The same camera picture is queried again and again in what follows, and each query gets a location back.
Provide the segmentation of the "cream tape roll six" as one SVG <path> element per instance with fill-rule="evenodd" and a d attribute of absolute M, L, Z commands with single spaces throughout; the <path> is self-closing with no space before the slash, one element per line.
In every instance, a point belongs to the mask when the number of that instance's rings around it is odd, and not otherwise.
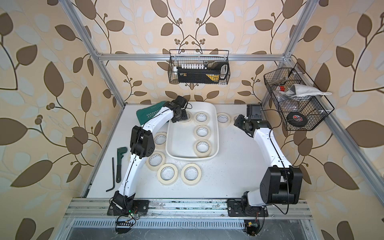
<path fill-rule="evenodd" d="M 189 111 L 187 111 L 186 113 L 187 113 L 187 119 L 180 121 L 179 122 L 180 124 L 185 124 L 186 125 L 186 124 L 189 124 L 192 121 L 192 114 Z"/>

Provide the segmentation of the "cream tape roll nine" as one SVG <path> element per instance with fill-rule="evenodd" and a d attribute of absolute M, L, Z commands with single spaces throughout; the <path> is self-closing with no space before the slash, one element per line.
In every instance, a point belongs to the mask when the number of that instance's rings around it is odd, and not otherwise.
<path fill-rule="evenodd" d="M 206 112 L 197 112 L 194 114 L 193 120 L 198 125 L 206 125 L 210 121 L 210 116 Z"/>

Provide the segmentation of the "cream tape roll five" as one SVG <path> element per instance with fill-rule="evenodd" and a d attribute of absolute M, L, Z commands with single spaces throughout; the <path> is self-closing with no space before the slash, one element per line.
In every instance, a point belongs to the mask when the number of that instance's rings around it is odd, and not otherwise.
<path fill-rule="evenodd" d="M 231 116 L 226 113 L 218 113 L 217 121 L 220 128 L 226 128 L 231 124 L 232 119 Z"/>

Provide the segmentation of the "cream tape roll two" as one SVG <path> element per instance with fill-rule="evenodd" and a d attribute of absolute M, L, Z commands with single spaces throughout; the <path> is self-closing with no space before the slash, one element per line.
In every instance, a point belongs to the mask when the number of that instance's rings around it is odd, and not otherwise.
<path fill-rule="evenodd" d="M 208 140 L 197 140 L 194 144 L 194 153 L 197 158 L 208 158 L 212 152 L 212 144 Z"/>

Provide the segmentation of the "cream tape roll four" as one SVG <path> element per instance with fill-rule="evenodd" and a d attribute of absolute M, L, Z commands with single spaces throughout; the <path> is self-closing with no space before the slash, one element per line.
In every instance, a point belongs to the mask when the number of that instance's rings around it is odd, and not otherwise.
<path fill-rule="evenodd" d="M 166 163 L 165 155 L 160 151 L 155 151 L 148 157 L 146 164 L 149 170 L 157 172 Z"/>

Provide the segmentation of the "cream tape roll one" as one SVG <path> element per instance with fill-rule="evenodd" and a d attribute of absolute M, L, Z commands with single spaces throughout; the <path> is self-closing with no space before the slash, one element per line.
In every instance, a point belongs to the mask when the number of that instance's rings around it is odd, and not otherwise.
<path fill-rule="evenodd" d="M 182 181 L 188 186 L 195 186 L 202 178 L 201 168 L 196 164 L 187 164 L 181 173 Z"/>

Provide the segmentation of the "cream tape roll seven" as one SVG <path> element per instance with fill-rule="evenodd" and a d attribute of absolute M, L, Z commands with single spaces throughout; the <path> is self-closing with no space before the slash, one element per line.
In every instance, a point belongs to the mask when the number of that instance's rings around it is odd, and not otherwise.
<path fill-rule="evenodd" d="M 178 179 L 178 169 L 174 164 L 164 164 L 158 169 L 157 177 L 162 185 L 172 185 Z"/>

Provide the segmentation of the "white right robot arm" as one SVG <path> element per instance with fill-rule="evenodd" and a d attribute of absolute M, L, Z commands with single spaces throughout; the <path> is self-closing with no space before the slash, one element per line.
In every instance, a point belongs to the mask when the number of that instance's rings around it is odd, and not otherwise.
<path fill-rule="evenodd" d="M 254 191 L 245 192 L 242 196 L 243 206 L 246 208 L 297 204 L 303 173 L 300 168 L 293 167 L 283 154 L 270 123 L 238 115 L 234 125 L 256 141 L 267 166 L 260 187 Z"/>

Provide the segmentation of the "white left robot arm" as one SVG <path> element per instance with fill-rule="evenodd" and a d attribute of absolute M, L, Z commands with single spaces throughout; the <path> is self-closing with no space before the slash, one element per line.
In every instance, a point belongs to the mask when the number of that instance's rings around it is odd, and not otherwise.
<path fill-rule="evenodd" d="M 113 207 L 124 213 L 133 210 L 138 176 L 148 157 L 155 151 L 154 135 L 168 121 L 176 123 L 186 120 L 187 105 L 188 101 L 184 97 L 177 96 L 170 102 L 164 102 L 159 111 L 144 124 L 132 128 L 130 162 L 122 184 L 112 198 Z"/>

